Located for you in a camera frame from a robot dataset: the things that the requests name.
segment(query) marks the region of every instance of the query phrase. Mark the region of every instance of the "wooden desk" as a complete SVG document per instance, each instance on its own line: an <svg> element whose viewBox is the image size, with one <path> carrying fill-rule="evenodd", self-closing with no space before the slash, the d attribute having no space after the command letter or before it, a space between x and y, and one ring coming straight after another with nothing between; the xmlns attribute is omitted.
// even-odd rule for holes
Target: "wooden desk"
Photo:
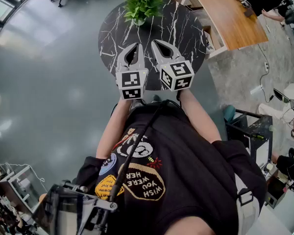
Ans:
<svg viewBox="0 0 294 235"><path fill-rule="evenodd" d="M199 0L199 2L211 18L224 44L224 47L211 53L210 57L226 50L268 41L257 16L253 14L247 18L244 15L246 8L239 0Z"/></svg>

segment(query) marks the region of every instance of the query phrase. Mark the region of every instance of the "shoe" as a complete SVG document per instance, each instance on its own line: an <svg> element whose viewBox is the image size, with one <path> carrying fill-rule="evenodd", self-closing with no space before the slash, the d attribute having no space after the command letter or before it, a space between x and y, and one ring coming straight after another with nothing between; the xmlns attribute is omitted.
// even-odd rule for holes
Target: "shoe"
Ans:
<svg viewBox="0 0 294 235"><path fill-rule="evenodd" d="M161 102L161 98L158 96L158 95L153 95L152 97L152 103L155 103L155 102Z"/></svg>

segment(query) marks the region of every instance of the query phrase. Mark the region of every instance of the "embroidered patch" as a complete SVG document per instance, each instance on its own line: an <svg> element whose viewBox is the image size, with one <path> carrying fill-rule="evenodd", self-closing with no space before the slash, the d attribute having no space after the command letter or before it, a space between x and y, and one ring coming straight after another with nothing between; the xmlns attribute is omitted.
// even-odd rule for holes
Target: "embroidered patch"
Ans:
<svg viewBox="0 0 294 235"><path fill-rule="evenodd" d="M131 135L133 132L135 131L135 129L130 128L127 132L127 134L122 138L122 140L127 139L129 135Z"/></svg>
<svg viewBox="0 0 294 235"><path fill-rule="evenodd" d="M103 162L99 175L103 175L104 173L109 171L116 164L116 161L117 161L117 155L112 153L110 157Z"/></svg>
<svg viewBox="0 0 294 235"><path fill-rule="evenodd" d="M142 200L157 201L166 191L164 182L155 169L134 163L129 164L123 186L133 197Z"/></svg>
<svg viewBox="0 0 294 235"><path fill-rule="evenodd" d="M105 177L96 186L95 188L96 195L103 200L107 200L115 181L116 181L116 178L113 175L109 175ZM122 194L123 192L124 192L124 188L122 187L118 193L118 196Z"/></svg>
<svg viewBox="0 0 294 235"><path fill-rule="evenodd" d="M154 160L152 157L148 157L148 160L151 161L151 163L147 164L150 168L159 169L162 166L161 160L158 160L158 158Z"/></svg>
<svg viewBox="0 0 294 235"><path fill-rule="evenodd" d="M136 133L132 134L127 140L123 142L122 145L117 148L117 153L119 153L121 156L127 157L138 135L139 134ZM144 158L149 156L153 152L151 144L146 142L147 139L148 138L146 136L143 136L142 140L139 142L138 146L135 149L135 152L133 154L134 158Z"/></svg>

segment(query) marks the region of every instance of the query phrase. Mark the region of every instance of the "yellow patch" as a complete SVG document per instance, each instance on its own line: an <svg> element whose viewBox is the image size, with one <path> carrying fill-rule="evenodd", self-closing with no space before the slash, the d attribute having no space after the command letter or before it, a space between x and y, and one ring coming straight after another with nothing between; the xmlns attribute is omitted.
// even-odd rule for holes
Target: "yellow patch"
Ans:
<svg viewBox="0 0 294 235"><path fill-rule="evenodd" d="M110 191L112 190L112 186L114 185L116 178L113 175L109 175L105 177L103 180L95 188L96 195L103 199L107 200ZM118 196L124 192L124 188L122 187L118 193Z"/></svg>
<svg viewBox="0 0 294 235"><path fill-rule="evenodd" d="M130 128L127 132L127 134L122 138L122 140L127 139L129 135L131 135L133 132L135 131L135 129Z"/></svg>
<svg viewBox="0 0 294 235"><path fill-rule="evenodd" d="M134 131L135 131L135 129L130 128L130 129L128 130L127 134L128 134L128 135L131 135Z"/></svg>

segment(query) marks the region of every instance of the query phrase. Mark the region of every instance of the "box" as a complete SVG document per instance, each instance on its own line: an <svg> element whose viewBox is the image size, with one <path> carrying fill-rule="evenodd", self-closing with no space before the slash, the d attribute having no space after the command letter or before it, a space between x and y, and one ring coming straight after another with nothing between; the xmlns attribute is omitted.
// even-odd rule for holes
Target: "box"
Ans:
<svg viewBox="0 0 294 235"><path fill-rule="evenodd" d="M147 84L148 70L117 72L116 79L122 99L143 98Z"/></svg>
<svg viewBox="0 0 294 235"><path fill-rule="evenodd" d="M160 80L172 92L190 88L194 75L188 60L160 66Z"/></svg>

